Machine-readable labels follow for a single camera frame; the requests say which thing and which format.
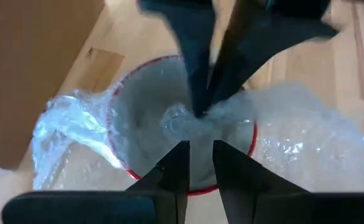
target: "black plastic piece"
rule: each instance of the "black plastic piece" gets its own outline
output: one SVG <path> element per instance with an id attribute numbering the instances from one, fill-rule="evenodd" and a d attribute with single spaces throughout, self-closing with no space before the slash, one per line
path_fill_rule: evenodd
<path id="1" fill-rule="evenodd" d="M 213 163 L 230 224 L 364 223 L 364 193 L 310 193 L 223 141 Z"/>
<path id="2" fill-rule="evenodd" d="M 183 224 L 189 190 L 188 142 L 179 143 L 124 192 L 32 192 L 2 211 L 13 223 Z M 219 140 L 213 163 L 230 224 L 364 223 L 364 193 L 310 193 Z"/>
<path id="3" fill-rule="evenodd" d="M 124 192 L 31 192 L 2 210 L 3 224 L 182 224 L 189 190 L 190 144 L 180 142 Z"/>
<path id="4" fill-rule="evenodd" d="M 160 14 L 174 31 L 189 76 L 192 107 L 197 117 L 210 106 L 208 75 L 215 28 L 211 0 L 139 0 L 143 12 Z"/>
<path id="5" fill-rule="evenodd" d="M 236 0 L 209 85 L 212 104 L 237 93 L 277 53 L 314 37 L 329 39 L 338 34 L 320 21 L 329 0 L 299 2 L 268 1 L 261 6 Z"/>
<path id="6" fill-rule="evenodd" d="M 138 1 L 143 11 L 164 16 L 174 31 L 189 74 L 196 117 L 237 93 L 278 52 L 313 37 L 337 35 L 337 30 L 320 21 L 329 2 L 236 0 L 212 72 L 209 58 L 215 12 L 211 0 Z"/>

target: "plastic bag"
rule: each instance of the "plastic bag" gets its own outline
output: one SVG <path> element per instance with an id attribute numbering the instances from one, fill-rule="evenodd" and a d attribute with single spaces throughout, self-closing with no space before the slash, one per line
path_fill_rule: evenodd
<path id="1" fill-rule="evenodd" d="M 69 158 L 62 155 L 73 153 L 67 150 L 73 142 L 138 178 L 182 140 L 190 141 L 190 189 L 211 188 L 216 184 L 213 140 L 230 140 L 246 153 L 253 138 L 253 115 L 235 113 L 231 104 L 236 102 L 216 105 L 205 119 L 195 118 L 179 56 L 148 62 L 103 93 L 59 96 L 48 104 L 34 131 L 34 188 L 51 186 L 61 172 L 57 169 L 64 167 L 61 161 Z M 234 137 L 242 132 L 236 130 L 243 128 L 247 136 L 238 141 Z"/>
<path id="2" fill-rule="evenodd" d="M 257 111 L 254 159 L 312 192 L 364 191 L 364 134 L 297 83 L 248 91 Z"/>
<path id="3" fill-rule="evenodd" d="M 186 79 L 181 59 L 164 57 L 103 93 L 76 90 L 50 101 L 32 140 L 34 188 L 71 190 L 53 184 L 59 177 L 87 188 L 115 178 L 89 157 L 74 160 L 82 168 L 66 174 L 64 164 L 78 153 L 69 150 L 76 142 L 141 177 L 179 141 L 190 140 L 190 189 L 202 190 L 216 184 L 212 141 L 222 139 L 242 152 L 256 140 L 254 159 L 307 190 L 364 191 L 364 135 L 299 84 L 241 91 L 197 119 Z"/>

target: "wooden surface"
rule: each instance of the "wooden surface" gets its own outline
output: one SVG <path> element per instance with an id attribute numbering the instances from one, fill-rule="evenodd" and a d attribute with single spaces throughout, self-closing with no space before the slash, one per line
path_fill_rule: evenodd
<path id="1" fill-rule="evenodd" d="M 217 0 L 216 4 L 221 19 L 213 56 L 227 26 L 232 1 Z M 364 5 L 333 1 L 325 19 L 342 29 L 336 38 L 308 41 L 281 52 L 254 75 L 249 86 L 264 88 L 283 80 L 298 80 L 330 107 L 355 120 L 364 132 Z M 60 92 L 73 88 L 101 91 L 110 80 L 115 82 L 146 60 L 176 52 L 173 36 L 161 19 L 140 15 L 134 1 L 109 0 Z M 24 164 L 15 173 L 0 171 L 0 208 L 12 195 L 30 189 L 29 155 Z M 130 182 L 128 177 L 122 178 L 117 181 Z M 226 223 L 222 207 L 212 204 L 221 204 L 217 192 L 191 198 L 187 223 Z"/>

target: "white bucket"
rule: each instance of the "white bucket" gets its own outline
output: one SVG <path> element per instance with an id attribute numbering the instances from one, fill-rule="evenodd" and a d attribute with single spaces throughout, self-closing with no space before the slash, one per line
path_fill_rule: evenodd
<path id="1" fill-rule="evenodd" d="M 170 121 L 169 125 L 189 125 L 183 136 L 169 137 L 164 128 L 164 113 L 172 105 L 183 104 L 184 116 Z M 139 66 L 126 75 L 114 90 L 107 120 L 110 145 L 124 168 L 135 178 L 146 175 L 179 141 L 190 141 L 190 195 L 199 195 L 217 189 L 212 163 L 212 142 L 225 139 L 224 132 L 213 130 L 200 136 L 194 132 L 194 125 L 205 126 L 205 122 L 193 117 L 187 74 L 179 55 L 156 58 Z M 238 131 L 241 127 L 227 128 L 226 138 L 232 145 L 239 145 L 244 153 L 251 155 L 256 140 L 256 125 L 244 125 L 243 141 Z"/>

